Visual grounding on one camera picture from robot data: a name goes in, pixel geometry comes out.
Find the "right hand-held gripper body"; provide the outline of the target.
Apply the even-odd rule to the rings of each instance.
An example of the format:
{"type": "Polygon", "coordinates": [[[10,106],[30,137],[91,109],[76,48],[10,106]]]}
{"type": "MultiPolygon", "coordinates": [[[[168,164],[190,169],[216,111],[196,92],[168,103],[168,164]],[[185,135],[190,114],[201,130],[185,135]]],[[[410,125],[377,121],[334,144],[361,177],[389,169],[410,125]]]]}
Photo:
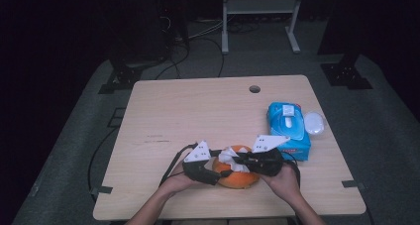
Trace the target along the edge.
{"type": "Polygon", "coordinates": [[[278,147],[289,141],[286,136],[258,135],[249,153],[249,170],[268,176],[277,175],[284,161],[278,147]]]}

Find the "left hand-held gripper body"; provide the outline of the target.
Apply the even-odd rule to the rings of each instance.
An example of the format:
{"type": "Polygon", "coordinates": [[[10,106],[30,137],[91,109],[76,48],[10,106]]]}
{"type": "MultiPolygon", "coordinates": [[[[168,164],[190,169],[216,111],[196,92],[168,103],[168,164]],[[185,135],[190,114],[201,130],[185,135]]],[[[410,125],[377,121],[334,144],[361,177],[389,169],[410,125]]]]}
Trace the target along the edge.
{"type": "Polygon", "coordinates": [[[192,180],[215,185],[221,175],[206,167],[211,159],[212,156],[207,142],[201,141],[183,159],[182,167],[185,175],[192,180]]]}

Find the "white wet wipe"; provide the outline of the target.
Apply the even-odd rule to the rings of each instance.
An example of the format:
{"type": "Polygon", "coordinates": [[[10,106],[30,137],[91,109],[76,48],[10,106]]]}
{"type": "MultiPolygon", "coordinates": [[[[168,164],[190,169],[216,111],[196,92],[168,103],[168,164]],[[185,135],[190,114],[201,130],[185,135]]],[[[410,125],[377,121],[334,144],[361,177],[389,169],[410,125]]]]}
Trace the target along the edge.
{"type": "Polygon", "coordinates": [[[239,163],[235,162],[235,158],[239,156],[239,153],[247,153],[250,149],[245,146],[231,146],[224,149],[218,156],[220,163],[230,166],[230,169],[235,172],[249,172],[250,170],[239,163]]]}

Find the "orange plush toy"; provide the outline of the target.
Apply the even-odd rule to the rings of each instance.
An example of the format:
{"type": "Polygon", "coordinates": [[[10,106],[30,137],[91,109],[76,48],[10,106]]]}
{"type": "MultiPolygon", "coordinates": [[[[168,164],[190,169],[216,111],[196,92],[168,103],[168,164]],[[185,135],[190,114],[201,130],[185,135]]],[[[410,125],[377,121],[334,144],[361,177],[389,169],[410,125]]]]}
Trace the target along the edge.
{"type": "MultiPolygon", "coordinates": [[[[229,165],[220,163],[218,157],[214,160],[212,170],[220,173],[223,170],[231,170],[229,165]]],[[[235,172],[219,179],[218,183],[229,188],[243,189],[248,188],[257,182],[260,176],[254,172],[235,172]]]]}

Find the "blue wet wipe pack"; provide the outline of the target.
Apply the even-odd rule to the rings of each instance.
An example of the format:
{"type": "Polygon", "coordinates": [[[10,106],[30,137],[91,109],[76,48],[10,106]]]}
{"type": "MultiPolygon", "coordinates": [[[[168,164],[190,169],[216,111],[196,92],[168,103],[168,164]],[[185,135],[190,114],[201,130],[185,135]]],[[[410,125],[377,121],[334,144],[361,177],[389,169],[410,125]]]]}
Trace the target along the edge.
{"type": "Polygon", "coordinates": [[[289,137],[290,140],[277,148],[287,152],[287,159],[307,161],[311,141],[305,131],[303,114],[297,104],[287,102],[272,102],[266,113],[269,132],[276,136],[289,137]]]}

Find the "person's left hand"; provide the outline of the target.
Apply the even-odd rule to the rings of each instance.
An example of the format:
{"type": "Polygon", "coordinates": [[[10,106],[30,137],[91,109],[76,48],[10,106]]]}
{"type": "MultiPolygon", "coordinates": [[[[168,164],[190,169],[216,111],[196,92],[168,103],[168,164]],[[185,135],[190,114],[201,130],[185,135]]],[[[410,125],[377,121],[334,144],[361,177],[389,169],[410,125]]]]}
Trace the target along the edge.
{"type": "Polygon", "coordinates": [[[160,188],[168,194],[169,197],[198,184],[198,181],[192,180],[184,174],[182,163],[179,163],[171,172],[169,177],[160,186],[160,188]]]}

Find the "person's right hand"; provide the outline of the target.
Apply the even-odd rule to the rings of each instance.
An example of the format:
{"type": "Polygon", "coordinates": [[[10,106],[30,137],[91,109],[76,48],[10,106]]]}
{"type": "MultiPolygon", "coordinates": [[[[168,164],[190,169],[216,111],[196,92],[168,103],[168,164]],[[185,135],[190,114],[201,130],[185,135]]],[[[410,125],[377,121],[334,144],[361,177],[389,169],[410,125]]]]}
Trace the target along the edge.
{"type": "Polygon", "coordinates": [[[290,166],[283,166],[275,176],[262,175],[261,179],[275,195],[289,204],[301,196],[296,174],[290,166]]]}

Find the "round white lid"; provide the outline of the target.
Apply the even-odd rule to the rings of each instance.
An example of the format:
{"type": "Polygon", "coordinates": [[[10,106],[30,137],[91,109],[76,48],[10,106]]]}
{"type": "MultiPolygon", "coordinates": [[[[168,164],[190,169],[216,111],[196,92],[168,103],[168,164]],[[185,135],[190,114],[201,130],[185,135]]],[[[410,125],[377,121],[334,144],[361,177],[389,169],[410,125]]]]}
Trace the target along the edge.
{"type": "Polygon", "coordinates": [[[304,115],[305,131],[311,135],[320,135],[325,130],[323,117],[317,112],[308,112],[304,115]]]}

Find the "black tape strip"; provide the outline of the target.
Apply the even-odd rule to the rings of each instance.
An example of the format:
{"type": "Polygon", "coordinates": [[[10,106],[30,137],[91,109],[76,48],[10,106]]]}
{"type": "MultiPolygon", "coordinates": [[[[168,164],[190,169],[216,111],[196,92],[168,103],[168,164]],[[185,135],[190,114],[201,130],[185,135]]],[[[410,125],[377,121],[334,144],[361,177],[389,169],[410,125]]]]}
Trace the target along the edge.
{"type": "Polygon", "coordinates": [[[344,188],[356,187],[361,190],[366,189],[363,183],[357,182],[355,180],[343,180],[342,185],[344,188]]]}
{"type": "Polygon", "coordinates": [[[113,187],[111,186],[99,186],[99,187],[93,187],[90,189],[90,194],[92,195],[98,195],[99,193],[106,193],[110,194],[113,190],[113,187]]]}

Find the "black floor tape outline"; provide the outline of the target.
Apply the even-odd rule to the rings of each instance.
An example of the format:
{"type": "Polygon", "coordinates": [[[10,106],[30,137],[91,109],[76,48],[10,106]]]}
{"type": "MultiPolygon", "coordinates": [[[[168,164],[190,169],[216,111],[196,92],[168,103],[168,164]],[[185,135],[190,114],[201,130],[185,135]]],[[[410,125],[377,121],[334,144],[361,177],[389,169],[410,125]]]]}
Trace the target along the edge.
{"type": "Polygon", "coordinates": [[[125,107],[116,107],[112,113],[111,118],[108,121],[108,128],[119,128],[123,122],[124,115],[126,112],[125,107]]]}

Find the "black stand base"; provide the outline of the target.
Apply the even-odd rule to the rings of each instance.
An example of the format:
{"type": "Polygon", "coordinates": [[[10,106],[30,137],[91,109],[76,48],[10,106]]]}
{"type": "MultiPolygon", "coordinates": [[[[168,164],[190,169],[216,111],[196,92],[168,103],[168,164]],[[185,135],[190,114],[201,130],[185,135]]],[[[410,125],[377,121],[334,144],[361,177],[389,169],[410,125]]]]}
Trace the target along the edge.
{"type": "Polygon", "coordinates": [[[143,70],[139,67],[129,67],[121,59],[110,59],[112,72],[100,89],[99,94],[111,94],[116,90],[132,89],[134,84],[141,79],[143,70]]]}
{"type": "Polygon", "coordinates": [[[351,90],[372,89],[369,81],[356,69],[359,53],[345,53],[340,61],[322,63],[321,68],[332,86],[346,86],[351,90]]]}

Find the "dark equipment rack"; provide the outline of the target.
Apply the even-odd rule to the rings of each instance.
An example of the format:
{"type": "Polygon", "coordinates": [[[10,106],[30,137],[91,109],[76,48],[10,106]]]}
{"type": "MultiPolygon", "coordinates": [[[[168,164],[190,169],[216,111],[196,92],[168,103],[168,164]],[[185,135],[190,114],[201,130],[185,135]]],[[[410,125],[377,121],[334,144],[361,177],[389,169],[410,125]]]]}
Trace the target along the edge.
{"type": "Polygon", "coordinates": [[[158,12],[169,19],[170,35],[180,40],[188,47],[188,29],[186,19],[186,0],[157,0],[158,12]]]}

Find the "white metal stand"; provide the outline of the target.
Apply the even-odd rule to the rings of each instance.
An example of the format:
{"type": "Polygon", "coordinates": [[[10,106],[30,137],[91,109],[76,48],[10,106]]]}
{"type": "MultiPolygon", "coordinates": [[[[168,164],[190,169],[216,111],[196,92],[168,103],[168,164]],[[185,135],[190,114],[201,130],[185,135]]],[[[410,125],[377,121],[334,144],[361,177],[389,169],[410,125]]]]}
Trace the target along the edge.
{"type": "Polygon", "coordinates": [[[223,0],[221,50],[229,52],[228,17],[232,15],[290,14],[291,20],[285,27],[291,49],[299,54],[301,49],[294,35],[301,0],[223,0]]]}

